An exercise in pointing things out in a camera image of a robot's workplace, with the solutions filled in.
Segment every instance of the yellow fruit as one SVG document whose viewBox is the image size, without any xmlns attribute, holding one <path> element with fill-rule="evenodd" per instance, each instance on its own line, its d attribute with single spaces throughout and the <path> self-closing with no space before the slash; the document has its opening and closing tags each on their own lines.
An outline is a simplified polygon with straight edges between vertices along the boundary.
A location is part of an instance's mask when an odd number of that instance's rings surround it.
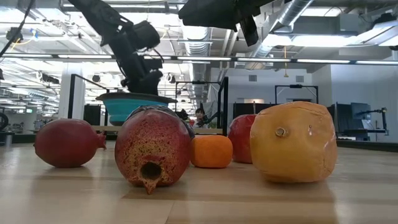
<svg viewBox="0 0 398 224">
<path fill-rule="evenodd" d="M 335 168 L 335 127 L 328 110 L 307 102 L 259 113 L 250 133 L 254 166 L 272 182 L 315 182 Z"/>
</svg>

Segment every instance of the ventilation pipe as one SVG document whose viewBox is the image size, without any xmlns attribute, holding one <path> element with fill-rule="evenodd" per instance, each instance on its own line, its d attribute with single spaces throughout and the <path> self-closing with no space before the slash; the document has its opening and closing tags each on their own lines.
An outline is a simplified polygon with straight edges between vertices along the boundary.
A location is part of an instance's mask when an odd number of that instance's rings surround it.
<svg viewBox="0 0 398 224">
<path fill-rule="evenodd" d="M 198 42 L 187 42 L 185 48 L 189 56 L 209 56 L 210 46 L 205 43 L 210 37 L 209 28 L 207 27 L 182 27 L 183 37 L 186 40 L 197 40 Z M 206 64 L 192 63 L 190 68 L 191 81 L 205 80 Z M 192 86 L 195 98 L 203 98 L 203 86 Z"/>
<path fill-rule="evenodd" d="M 303 14 L 303 12 L 311 5 L 314 0 L 292 0 L 287 3 L 279 12 L 277 19 L 268 28 L 267 34 L 269 32 L 278 30 L 279 32 L 289 33 L 293 30 L 294 22 Z M 267 43 L 267 38 L 265 38 L 260 44 L 260 46 L 250 55 L 250 57 L 264 58 L 269 52 L 271 52 L 272 46 Z M 266 66 L 264 63 L 249 62 L 245 64 L 245 69 L 264 69 Z"/>
</svg>

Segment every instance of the computer monitor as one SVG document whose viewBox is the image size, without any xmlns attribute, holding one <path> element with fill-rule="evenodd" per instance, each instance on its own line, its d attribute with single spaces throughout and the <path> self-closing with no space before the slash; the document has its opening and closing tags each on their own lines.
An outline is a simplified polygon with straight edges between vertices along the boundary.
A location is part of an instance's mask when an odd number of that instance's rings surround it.
<svg viewBox="0 0 398 224">
<path fill-rule="evenodd" d="M 351 103 L 353 119 L 372 120 L 370 113 L 364 113 L 371 110 L 371 105 L 366 103 Z"/>
</svg>

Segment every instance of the black metal frame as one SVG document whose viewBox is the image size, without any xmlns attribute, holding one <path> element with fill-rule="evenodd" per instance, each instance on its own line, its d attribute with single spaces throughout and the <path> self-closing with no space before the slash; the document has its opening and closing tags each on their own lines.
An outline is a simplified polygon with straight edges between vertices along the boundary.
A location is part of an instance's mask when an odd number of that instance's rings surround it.
<svg viewBox="0 0 398 224">
<path fill-rule="evenodd" d="M 82 80 L 89 82 L 91 84 L 94 84 L 104 90 L 106 90 L 106 93 L 110 92 L 110 89 L 103 87 L 101 85 L 99 85 L 98 83 L 95 83 L 91 80 L 88 80 L 85 77 L 82 77 L 80 75 L 77 74 L 71 74 L 70 75 L 70 89 L 69 89 L 69 105 L 68 105 L 68 119 L 72 118 L 73 115 L 73 99 L 74 99 L 74 95 L 75 95 L 75 82 L 76 82 L 76 77 L 81 78 Z M 108 109 L 106 109 L 105 107 L 105 121 L 104 121 L 104 125 L 107 126 L 108 125 Z"/>
<path fill-rule="evenodd" d="M 206 85 L 206 84 L 217 84 L 220 86 L 218 90 L 218 100 L 217 100 L 217 128 L 223 129 L 223 135 L 227 136 L 228 131 L 228 87 L 229 87 L 229 78 L 224 77 L 222 82 L 205 82 L 205 81 L 193 81 L 193 82 L 175 82 L 175 99 L 177 99 L 178 93 L 178 84 L 181 83 L 190 83 L 194 85 Z M 223 125 L 221 126 L 221 92 L 224 90 L 224 107 L 223 107 Z M 175 103 L 174 111 L 177 112 L 177 102 Z"/>
<path fill-rule="evenodd" d="M 314 88 L 317 91 L 317 103 L 319 104 L 319 87 L 318 86 L 303 86 L 303 85 L 276 85 L 275 86 L 275 104 L 278 104 L 278 88 L 289 87 L 289 88 Z"/>
</svg>

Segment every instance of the fake fruit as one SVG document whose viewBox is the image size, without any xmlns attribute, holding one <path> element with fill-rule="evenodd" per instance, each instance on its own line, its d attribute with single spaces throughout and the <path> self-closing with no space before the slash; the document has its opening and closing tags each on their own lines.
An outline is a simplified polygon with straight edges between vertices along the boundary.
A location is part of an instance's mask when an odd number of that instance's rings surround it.
<svg viewBox="0 0 398 224">
<path fill-rule="evenodd" d="M 232 121 L 228 138 L 233 145 L 233 159 L 235 162 L 252 163 L 250 153 L 250 129 L 256 114 L 241 115 Z"/>
<path fill-rule="evenodd" d="M 118 132 L 115 160 L 130 183 L 152 194 L 157 186 L 172 185 L 182 176 L 189 164 L 190 141 L 178 117 L 143 110 L 130 116 Z"/>
<path fill-rule="evenodd" d="M 272 182 L 315 182 L 335 168 L 335 127 L 322 105 L 294 102 L 261 111 L 250 142 L 254 166 Z"/>
<path fill-rule="evenodd" d="M 105 136 L 79 119 L 49 122 L 36 134 L 34 147 L 44 162 L 58 168 L 80 167 L 98 148 L 106 149 Z"/>
<path fill-rule="evenodd" d="M 191 163 L 201 168 L 225 168 L 232 160 L 232 143 L 224 136 L 198 136 L 192 140 Z"/>
</svg>

